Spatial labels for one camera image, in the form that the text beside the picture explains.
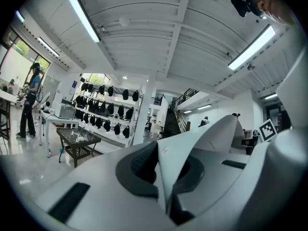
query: tiled floor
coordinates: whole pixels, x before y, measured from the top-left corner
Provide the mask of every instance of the tiled floor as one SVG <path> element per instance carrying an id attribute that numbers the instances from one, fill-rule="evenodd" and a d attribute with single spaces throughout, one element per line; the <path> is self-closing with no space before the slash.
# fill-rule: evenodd
<path id="1" fill-rule="evenodd" d="M 50 158 L 46 157 L 45 140 L 40 146 L 38 138 L 38 127 L 36 127 L 37 137 L 26 139 L 16 139 L 15 134 L 19 131 L 20 108 L 11 109 L 11 138 L 9 141 L 0 138 L 0 162 L 9 176 L 9 180 L 26 197 L 36 200 L 58 179 L 68 174 L 74 169 L 74 161 L 67 154 L 61 156 L 61 163 L 58 162 L 61 142 L 56 133 L 56 126 L 50 126 Z M 78 165 L 91 159 L 92 156 L 78 160 Z"/>

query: white column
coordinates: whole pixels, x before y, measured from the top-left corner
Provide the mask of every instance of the white column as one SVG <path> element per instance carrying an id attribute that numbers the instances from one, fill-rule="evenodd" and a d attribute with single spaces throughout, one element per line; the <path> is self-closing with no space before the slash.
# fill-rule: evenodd
<path id="1" fill-rule="evenodd" d="M 148 110 L 151 103 L 151 97 L 155 81 L 156 81 L 156 71 L 149 76 L 149 82 L 145 88 L 142 104 L 140 106 L 138 122 L 136 125 L 135 137 L 133 142 L 134 145 L 143 143 L 144 129 L 148 117 Z"/>

